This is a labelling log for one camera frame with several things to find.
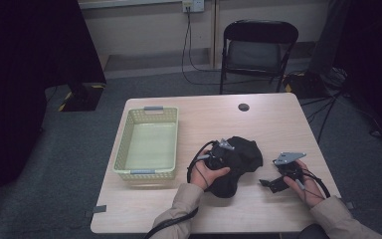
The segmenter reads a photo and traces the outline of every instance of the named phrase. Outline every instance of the chair seat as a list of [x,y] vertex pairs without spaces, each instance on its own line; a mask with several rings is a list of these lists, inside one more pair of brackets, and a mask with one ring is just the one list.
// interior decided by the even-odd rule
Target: chair seat
[[231,41],[227,69],[250,70],[276,75],[281,71],[279,44]]

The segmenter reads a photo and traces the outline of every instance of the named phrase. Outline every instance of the beige sleeve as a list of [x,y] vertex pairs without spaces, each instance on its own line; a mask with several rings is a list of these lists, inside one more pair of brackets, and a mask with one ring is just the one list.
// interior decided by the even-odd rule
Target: beige sleeve
[[343,202],[335,196],[318,203],[310,212],[330,239],[382,238],[380,234],[355,220]]
[[[181,184],[175,198],[173,199],[172,207],[160,214],[154,220],[153,227],[157,226],[162,221],[185,216],[186,214],[192,212],[198,207],[203,193],[203,189],[194,184]],[[156,234],[154,234],[151,238],[188,238],[191,233],[191,220],[192,219],[186,220],[179,224],[164,228],[156,232]]]

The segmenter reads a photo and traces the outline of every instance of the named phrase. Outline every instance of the gray carpet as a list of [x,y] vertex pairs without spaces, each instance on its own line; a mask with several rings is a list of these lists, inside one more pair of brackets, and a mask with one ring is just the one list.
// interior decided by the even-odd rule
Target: gray carpet
[[[187,76],[196,83],[219,80],[219,73],[189,72]],[[52,98],[45,131],[21,176],[0,188],[0,238],[140,238],[95,235],[91,219],[85,216],[96,205],[125,102],[217,95],[218,86],[191,85],[182,74],[108,80],[96,111],[59,113],[68,92],[67,87],[47,90]],[[302,108],[309,116],[326,103]],[[310,123],[315,136],[325,114],[320,112]],[[343,200],[355,205],[354,217],[382,234],[382,139],[369,134],[371,127],[357,104],[341,97],[330,112],[319,146]],[[295,234],[284,238],[295,238]]]

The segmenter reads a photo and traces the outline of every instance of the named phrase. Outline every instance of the light green basket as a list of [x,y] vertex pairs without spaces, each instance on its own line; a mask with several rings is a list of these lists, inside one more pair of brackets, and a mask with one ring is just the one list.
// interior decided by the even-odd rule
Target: light green basket
[[113,171],[125,181],[174,179],[177,134],[177,108],[129,110]]

